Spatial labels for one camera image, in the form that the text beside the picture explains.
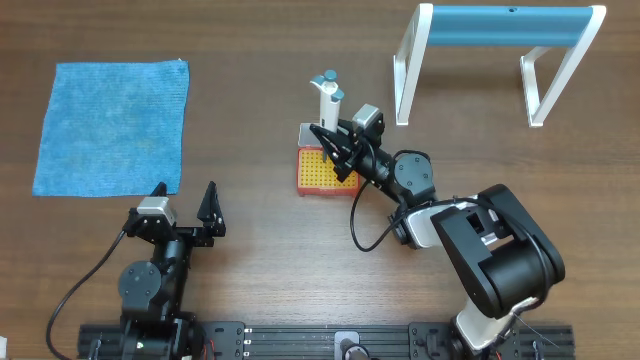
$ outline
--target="wooden tabletop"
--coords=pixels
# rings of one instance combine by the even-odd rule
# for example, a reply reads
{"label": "wooden tabletop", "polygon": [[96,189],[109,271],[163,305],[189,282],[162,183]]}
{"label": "wooden tabletop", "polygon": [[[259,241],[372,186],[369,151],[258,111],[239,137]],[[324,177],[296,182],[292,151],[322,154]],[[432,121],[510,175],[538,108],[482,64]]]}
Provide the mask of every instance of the wooden tabletop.
{"label": "wooden tabletop", "polygon": [[[386,115],[385,148],[429,153],[441,198],[508,185],[562,254],[567,277],[530,322],[572,324],[580,359],[636,359],[640,338],[640,5],[608,14],[543,128],[527,126],[522,48],[428,48],[410,125],[394,126],[392,55],[417,1],[5,0],[0,4],[0,335],[12,357],[50,357],[45,326],[103,255],[140,197],[33,197],[55,65],[189,61],[181,225],[218,184],[227,236],[194,251],[184,310],[252,324],[448,321],[466,294],[441,249],[392,236],[351,242],[347,197],[296,193],[298,125],[316,121],[313,75],[332,68],[341,114]],[[574,5],[570,1],[509,4]],[[560,62],[536,63],[546,88]],[[362,242],[394,205],[365,192]],[[151,246],[125,238],[71,298],[54,342],[75,353],[80,324],[115,323],[117,279]]]}

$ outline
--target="white bracket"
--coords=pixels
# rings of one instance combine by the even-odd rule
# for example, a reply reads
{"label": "white bracket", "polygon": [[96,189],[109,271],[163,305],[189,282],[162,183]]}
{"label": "white bracket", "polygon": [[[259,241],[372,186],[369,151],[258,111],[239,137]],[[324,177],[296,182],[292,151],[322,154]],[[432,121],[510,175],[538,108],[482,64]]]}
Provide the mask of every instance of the white bracket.
{"label": "white bracket", "polygon": [[[607,9],[602,5],[594,5],[591,6],[591,8],[593,9],[593,14],[589,23],[580,35],[576,45],[570,48],[565,54],[562,64],[542,102],[540,102],[538,95],[534,62],[547,52],[549,48],[535,47],[527,55],[520,58],[525,104],[530,127],[542,126],[544,119],[549,114],[549,111],[598,33]],[[407,31],[402,38],[400,48],[393,57],[395,113],[396,125],[398,126],[409,125],[409,113],[418,83],[432,19],[433,4],[425,3],[418,5],[411,17]]]}

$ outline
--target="white and blue rack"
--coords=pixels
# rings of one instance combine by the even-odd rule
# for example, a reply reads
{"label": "white and blue rack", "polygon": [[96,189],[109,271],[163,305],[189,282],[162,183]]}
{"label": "white and blue rack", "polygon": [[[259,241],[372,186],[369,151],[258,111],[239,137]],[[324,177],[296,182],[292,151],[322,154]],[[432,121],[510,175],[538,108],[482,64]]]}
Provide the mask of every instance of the white and blue rack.
{"label": "white and blue rack", "polygon": [[[434,6],[420,4],[394,56],[396,125],[409,112],[429,46],[533,46],[520,58],[527,117],[540,127],[600,29],[606,7]],[[567,48],[540,101],[534,62],[550,48]]]}

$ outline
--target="blue bar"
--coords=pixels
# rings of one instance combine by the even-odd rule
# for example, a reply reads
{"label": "blue bar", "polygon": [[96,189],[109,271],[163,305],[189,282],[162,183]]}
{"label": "blue bar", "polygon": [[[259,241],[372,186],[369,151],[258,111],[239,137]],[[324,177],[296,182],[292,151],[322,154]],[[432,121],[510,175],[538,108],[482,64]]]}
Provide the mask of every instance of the blue bar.
{"label": "blue bar", "polygon": [[591,7],[434,6],[427,46],[572,47]]}

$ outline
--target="blue towel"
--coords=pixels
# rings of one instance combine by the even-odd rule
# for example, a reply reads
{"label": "blue towel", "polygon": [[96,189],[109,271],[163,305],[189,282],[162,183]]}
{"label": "blue towel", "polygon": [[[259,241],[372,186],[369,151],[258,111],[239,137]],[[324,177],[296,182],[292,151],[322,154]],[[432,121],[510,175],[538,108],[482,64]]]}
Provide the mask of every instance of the blue towel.
{"label": "blue towel", "polygon": [[33,195],[178,192],[186,61],[58,64]]}

